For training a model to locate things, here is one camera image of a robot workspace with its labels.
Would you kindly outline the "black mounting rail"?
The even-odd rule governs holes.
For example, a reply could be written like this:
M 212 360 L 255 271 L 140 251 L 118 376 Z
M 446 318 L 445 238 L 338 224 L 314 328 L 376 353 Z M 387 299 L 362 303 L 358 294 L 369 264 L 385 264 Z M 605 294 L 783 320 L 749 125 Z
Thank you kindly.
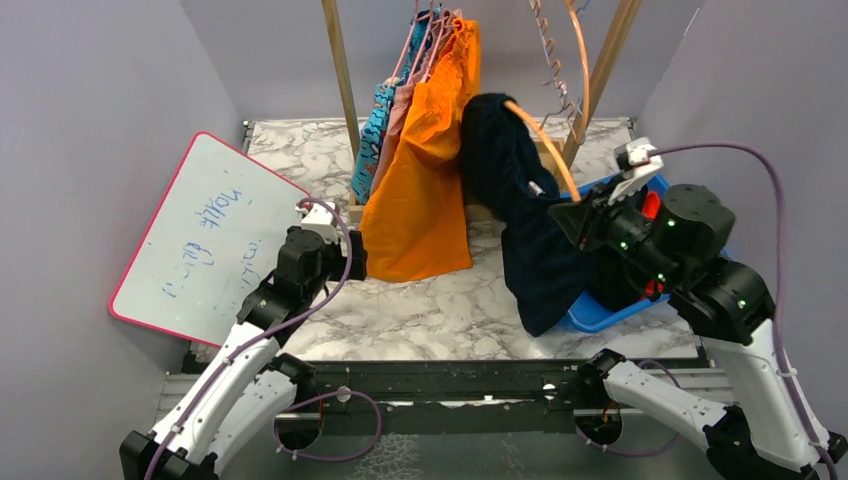
M 288 354 L 270 367 L 307 385 L 298 399 L 348 388 L 369 395 L 323 403 L 326 436 L 571 433 L 573 412 L 603 410 L 597 380 L 581 380 L 579 360 L 327 361 Z

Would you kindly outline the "black shorts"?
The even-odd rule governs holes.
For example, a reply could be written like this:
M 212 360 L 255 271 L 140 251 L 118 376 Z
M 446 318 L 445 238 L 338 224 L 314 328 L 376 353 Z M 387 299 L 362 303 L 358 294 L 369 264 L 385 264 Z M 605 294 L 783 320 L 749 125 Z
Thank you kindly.
M 641 213 L 643 199 L 648 190 L 650 189 L 643 187 L 638 193 L 626 197 L 614 206 L 636 209 Z M 630 266 L 609 245 L 596 249 L 592 257 L 593 270 L 588 277 L 587 289 L 601 306 L 618 311 L 643 300 L 646 281 L 651 278 L 649 275 Z

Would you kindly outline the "pink hanger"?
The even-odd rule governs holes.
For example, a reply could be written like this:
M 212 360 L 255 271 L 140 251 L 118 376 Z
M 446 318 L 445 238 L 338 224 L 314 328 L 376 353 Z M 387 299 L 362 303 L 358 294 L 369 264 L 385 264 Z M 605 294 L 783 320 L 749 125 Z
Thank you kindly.
M 440 1 L 430 1 L 426 9 L 418 9 L 392 75 L 384 82 L 396 92 L 401 86 L 426 82 L 432 76 L 443 42 L 453 31 L 455 18 L 462 18 L 461 9 L 450 9 Z

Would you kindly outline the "red-orange shorts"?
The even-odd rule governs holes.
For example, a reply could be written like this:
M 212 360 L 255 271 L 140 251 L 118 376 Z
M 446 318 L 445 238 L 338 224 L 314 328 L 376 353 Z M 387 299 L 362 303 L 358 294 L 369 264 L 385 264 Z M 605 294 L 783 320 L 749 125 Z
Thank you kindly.
M 642 215 L 649 220 L 655 220 L 657 215 L 659 214 L 660 208 L 661 198 L 659 194 L 656 191 L 648 190 L 644 196 L 641 207 Z M 645 288 L 643 291 L 643 299 L 656 301 L 663 293 L 663 289 L 664 286 L 661 282 L 657 282 L 653 278 L 650 278 L 646 281 Z

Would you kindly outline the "whiteboard with pink frame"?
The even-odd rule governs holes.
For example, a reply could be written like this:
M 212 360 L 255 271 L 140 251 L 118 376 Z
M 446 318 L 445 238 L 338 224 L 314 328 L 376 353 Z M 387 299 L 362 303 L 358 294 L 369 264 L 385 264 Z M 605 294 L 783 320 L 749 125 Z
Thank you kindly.
M 109 302 L 117 319 L 219 346 L 275 267 L 308 191 L 216 136 L 191 140 Z

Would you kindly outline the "pink beige shorts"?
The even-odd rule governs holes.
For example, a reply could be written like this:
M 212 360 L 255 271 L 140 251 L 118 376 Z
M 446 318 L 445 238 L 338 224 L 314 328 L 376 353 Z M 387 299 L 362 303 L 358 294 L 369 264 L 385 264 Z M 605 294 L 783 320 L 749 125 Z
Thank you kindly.
M 413 42 L 416 38 L 418 28 L 418 17 L 411 22 L 410 32 L 407 35 L 406 43 L 402 48 L 396 68 L 392 76 L 387 80 L 389 86 L 395 88 L 393 98 L 389 102 L 389 114 L 386 131 L 383 135 L 383 143 L 379 151 L 377 166 L 373 175 L 373 180 L 370 185 L 369 198 L 371 198 L 380 186 L 389 164 L 393 158 L 394 152 L 399 142 L 399 135 L 402 129 L 401 113 L 408 107 L 408 95 L 411 92 L 410 87 L 405 87 L 409 73 L 405 70 L 410 62 L 410 50 L 414 50 Z

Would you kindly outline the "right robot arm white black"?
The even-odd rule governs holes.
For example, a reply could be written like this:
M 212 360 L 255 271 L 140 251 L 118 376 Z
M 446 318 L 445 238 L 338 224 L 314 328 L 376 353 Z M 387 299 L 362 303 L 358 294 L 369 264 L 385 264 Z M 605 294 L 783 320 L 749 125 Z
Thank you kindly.
M 728 406 L 700 398 L 605 349 L 579 367 L 571 399 L 641 410 L 696 444 L 726 479 L 813 479 L 818 463 L 834 465 L 846 454 L 845 436 L 816 420 L 788 370 L 765 281 L 724 255 L 735 217 L 709 189 L 670 187 L 654 218 L 613 202 L 606 185 L 548 212 L 573 245 L 607 247 L 654 280 L 734 395 Z

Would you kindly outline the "orange hanger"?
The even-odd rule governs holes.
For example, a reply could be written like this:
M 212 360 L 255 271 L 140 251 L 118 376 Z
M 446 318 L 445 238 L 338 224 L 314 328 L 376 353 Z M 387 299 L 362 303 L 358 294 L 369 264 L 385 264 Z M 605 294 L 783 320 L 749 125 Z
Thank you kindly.
M 515 114 L 517 117 L 519 117 L 525 123 L 525 125 L 533 133 L 536 134 L 536 136 L 539 138 L 539 140 L 545 146 L 548 153 L 551 155 L 551 157 L 552 157 L 552 159 L 553 159 L 553 161 L 554 161 L 554 163 L 557 167 L 557 170 L 559 171 L 559 173 L 561 174 L 561 176 L 562 176 L 562 178 L 565 182 L 565 185 L 566 185 L 567 190 L 570 194 L 571 200 L 575 203 L 580 203 L 582 201 L 582 196 L 579 193 L 577 184 L 574 181 L 574 178 L 572 176 L 570 168 L 569 168 L 567 162 L 565 161 L 565 159 L 563 158 L 563 155 L 561 153 L 561 149 L 551 140 L 551 138 L 543 130 L 543 128 L 540 126 L 540 124 L 527 111 L 525 111 L 521 106 L 519 106 L 515 101 L 505 100 L 503 102 L 503 105 L 507 110 L 509 110 L 510 112 Z
M 591 99 L 590 57 L 581 23 L 583 6 L 574 1 L 562 1 L 571 23 L 574 38 L 575 55 L 564 59 L 557 52 L 557 41 L 551 33 L 551 23 L 544 14 L 542 1 L 529 1 L 535 27 L 541 41 L 543 58 L 546 64 L 547 79 L 544 86 L 555 92 L 556 107 L 542 119 L 541 125 L 554 118 L 565 119 L 569 127 L 577 129 L 579 137 L 588 126 L 588 120 L 582 120 L 586 102 Z

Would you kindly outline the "blue shark print shorts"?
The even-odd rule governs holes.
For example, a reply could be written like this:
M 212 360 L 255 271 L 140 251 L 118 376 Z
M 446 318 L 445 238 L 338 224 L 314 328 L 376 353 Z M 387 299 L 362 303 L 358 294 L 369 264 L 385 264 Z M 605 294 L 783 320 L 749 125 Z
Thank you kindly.
M 384 85 L 388 78 L 375 86 L 373 108 L 360 132 L 360 144 L 350 184 L 355 202 L 359 205 L 365 205 L 369 199 L 370 185 L 388 123 L 389 102 L 395 93 Z

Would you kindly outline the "blue plastic bin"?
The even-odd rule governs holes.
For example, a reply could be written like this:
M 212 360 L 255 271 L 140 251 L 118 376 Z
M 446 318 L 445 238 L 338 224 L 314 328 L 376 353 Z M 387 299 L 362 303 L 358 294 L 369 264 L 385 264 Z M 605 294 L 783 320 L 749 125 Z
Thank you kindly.
M 598 182 L 612 185 L 616 180 L 617 175 Z M 593 184 L 583 188 L 585 197 Z M 663 293 L 656 301 L 643 299 L 612 311 L 587 289 L 567 313 L 568 322 L 581 332 L 600 332 L 655 304 L 690 293 L 723 255 L 736 217 L 712 191 L 691 184 L 670 186 L 663 179 L 650 180 L 644 187 L 661 196 L 651 239 L 663 254 L 663 271 L 644 273 L 663 284 Z

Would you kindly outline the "orange shorts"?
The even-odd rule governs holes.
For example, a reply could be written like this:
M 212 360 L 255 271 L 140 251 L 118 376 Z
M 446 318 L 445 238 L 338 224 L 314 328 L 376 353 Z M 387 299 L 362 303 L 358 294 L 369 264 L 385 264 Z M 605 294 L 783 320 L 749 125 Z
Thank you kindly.
M 399 143 L 360 230 L 367 273 L 407 282 L 472 265 L 458 172 L 463 110 L 480 90 L 476 21 L 453 18 L 430 77 L 417 83 Z

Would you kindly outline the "navy shorts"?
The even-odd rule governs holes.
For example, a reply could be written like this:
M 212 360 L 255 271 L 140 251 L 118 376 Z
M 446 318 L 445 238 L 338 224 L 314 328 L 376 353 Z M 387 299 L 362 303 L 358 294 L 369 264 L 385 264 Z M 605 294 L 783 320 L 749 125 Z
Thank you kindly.
M 538 337 L 553 328 L 585 291 L 594 263 L 549 215 L 562 202 L 527 126 L 506 107 L 509 96 L 484 93 L 464 107 L 459 172 L 464 190 L 505 227 L 504 280 L 523 329 Z

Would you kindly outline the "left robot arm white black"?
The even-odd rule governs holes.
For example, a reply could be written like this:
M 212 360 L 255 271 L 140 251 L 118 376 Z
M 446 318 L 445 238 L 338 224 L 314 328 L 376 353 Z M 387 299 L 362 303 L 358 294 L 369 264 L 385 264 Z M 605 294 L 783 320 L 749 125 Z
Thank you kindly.
M 306 224 L 287 230 L 276 266 L 243 300 L 220 350 L 165 417 L 130 432 L 119 447 L 126 479 L 218 479 L 274 415 L 306 417 L 318 434 L 323 401 L 312 365 L 283 348 L 308 315 L 325 305 L 328 283 L 366 277 L 362 235 L 328 234 Z

